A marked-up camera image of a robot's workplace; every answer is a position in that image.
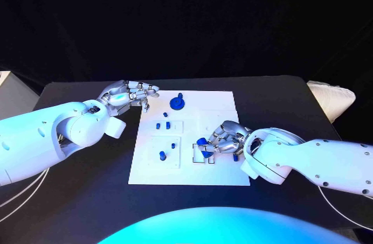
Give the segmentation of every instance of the small blue piece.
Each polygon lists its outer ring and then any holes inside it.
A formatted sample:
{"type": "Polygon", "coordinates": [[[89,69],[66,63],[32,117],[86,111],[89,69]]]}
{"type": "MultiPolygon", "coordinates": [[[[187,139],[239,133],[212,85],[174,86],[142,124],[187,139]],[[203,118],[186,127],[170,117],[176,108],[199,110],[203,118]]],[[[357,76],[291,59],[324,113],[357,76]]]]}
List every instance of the small blue piece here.
{"type": "Polygon", "coordinates": [[[164,154],[164,151],[160,152],[160,157],[161,157],[161,161],[165,160],[165,154],[164,154]]]}
{"type": "MultiPolygon", "coordinates": [[[[206,138],[200,138],[197,140],[197,145],[206,145],[206,144],[209,144],[206,141],[206,138]]],[[[210,151],[200,151],[200,152],[201,152],[201,155],[204,156],[204,159],[213,156],[213,152],[210,151]]]]}
{"type": "Polygon", "coordinates": [[[183,94],[178,93],[177,97],[174,97],[170,101],[170,107],[174,110],[180,110],[184,107],[183,94]]]}

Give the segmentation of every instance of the wire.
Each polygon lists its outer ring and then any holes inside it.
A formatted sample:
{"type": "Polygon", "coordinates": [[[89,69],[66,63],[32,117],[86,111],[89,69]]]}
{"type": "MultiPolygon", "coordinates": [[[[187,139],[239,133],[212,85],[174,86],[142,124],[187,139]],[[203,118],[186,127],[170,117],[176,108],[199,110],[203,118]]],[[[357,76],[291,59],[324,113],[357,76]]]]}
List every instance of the wire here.
{"type": "Polygon", "coordinates": [[[364,229],[373,231],[371,228],[363,226],[361,224],[358,224],[357,222],[354,222],[350,218],[347,218],[347,217],[343,215],[343,213],[337,210],[337,208],[335,208],[335,207],[333,206],[333,204],[330,203],[330,201],[328,201],[328,199],[327,199],[327,197],[325,197],[325,195],[324,195],[324,193],[322,193],[321,187],[320,187],[320,186],[317,186],[317,187],[318,187],[318,190],[320,190],[320,192],[321,192],[321,195],[324,196],[325,201],[328,202],[328,205],[330,205],[331,208],[335,210],[335,212],[337,212],[353,224],[356,224],[356,225],[360,226],[361,228],[364,228],[364,229]]]}
{"type": "Polygon", "coordinates": [[[20,204],[20,206],[13,210],[13,212],[0,220],[0,222],[21,208],[21,206],[26,204],[26,202],[27,202],[29,199],[32,198],[34,192],[37,191],[37,189],[39,189],[39,187],[40,187],[40,185],[42,185],[42,183],[43,183],[43,181],[44,181],[44,177],[46,177],[47,172],[49,172],[49,168],[47,168],[46,171],[44,171],[44,176],[43,176],[43,178],[42,178],[42,181],[40,181],[40,183],[39,183],[39,185],[37,185],[37,187],[36,187],[33,193],[30,194],[30,196],[27,197],[27,199],[24,200],[24,202],[20,204]]]}
{"type": "Polygon", "coordinates": [[[3,202],[0,204],[0,207],[3,207],[7,203],[10,203],[23,193],[24,191],[33,186],[33,184],[36,183],[36,181],[40,179],[42,175],[44,174],[46,170],[40,173],[39,177],[33,180],[33,182],[29,184],[29,186],[26,187],[26,189],[6,202],[3,202]]]}

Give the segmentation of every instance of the robotic hand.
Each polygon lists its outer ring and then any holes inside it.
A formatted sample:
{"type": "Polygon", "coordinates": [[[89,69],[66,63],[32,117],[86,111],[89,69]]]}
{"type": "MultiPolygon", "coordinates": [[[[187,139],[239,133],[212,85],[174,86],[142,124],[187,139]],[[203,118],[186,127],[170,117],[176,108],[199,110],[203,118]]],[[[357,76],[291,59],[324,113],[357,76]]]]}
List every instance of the robotic hand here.
{"type": "Polygon", "coordinates": [[[252,179],[261,176],[282,184],[295,169],[318,186],[373,196],[373,146],[331,140],[305,142],[291,132],[268,128],[249,130],[225,121],[209,140],[197,141],[204,158],[213,152],[243,153],[240,169],[252,179]]]}
{"type": "Polygon", "coordinates": [[[104,133],[119,138],[125,123],[115,118],[131,106],[147,112],[158,87],[135,81],[108,85],[96,100],[69,102],[0,121],[0,186],[42,172],[104,133]]]}

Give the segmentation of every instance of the white pillow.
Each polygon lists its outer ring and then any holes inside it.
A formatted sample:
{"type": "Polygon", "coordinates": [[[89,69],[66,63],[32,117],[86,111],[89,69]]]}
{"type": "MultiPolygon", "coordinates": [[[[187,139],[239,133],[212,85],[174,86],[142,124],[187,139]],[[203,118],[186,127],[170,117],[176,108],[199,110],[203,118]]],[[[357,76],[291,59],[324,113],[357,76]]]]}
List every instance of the white pillow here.
{"type": "Polygon", "coordinates": [[[307,85],[328,117],[328,121],[333,123],[335,118],[351,106],[356,100],[356,95],[348,89],[331,86],[324,82],[308,81],[307,85]]]}

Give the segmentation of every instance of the blue object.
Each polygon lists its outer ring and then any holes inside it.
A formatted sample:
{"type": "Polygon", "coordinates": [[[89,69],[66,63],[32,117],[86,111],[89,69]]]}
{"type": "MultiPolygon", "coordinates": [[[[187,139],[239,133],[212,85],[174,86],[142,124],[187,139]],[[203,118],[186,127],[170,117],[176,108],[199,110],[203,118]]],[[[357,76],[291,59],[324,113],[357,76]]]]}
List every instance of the blue object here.
{"type": "Polygon", "coordinates": [[[199,207],[163,213],[129,225],[99,243],[155,242],[356,243],[317,225],[282,214],[235,207],[199,207]],[[213,227],[206,230],[201,225],[213,227]]]}
{"type": "MultiPolygon", "coordinates": [[[[206,144],[209,144],[206,141],[206,138],[200,138],[197,140],[197,145],[206,145],[206,144]]],[[[201,152],[204,159],[213,156],[213,152],[210,152],[210,151],[200,151],[200,152],[201,152]]]]}
{"type": "Polygon", "coordinates": [[[183,94],[178,93],[177,97],[174,97],[170,101],[170,107],[174,110],[180,110],[184,107],[183,94]]]}
{"type": "Polygon", "coordinates": [[[165,154],[164,151],[160,152],[161,161],[165,160],[165,154]]]}

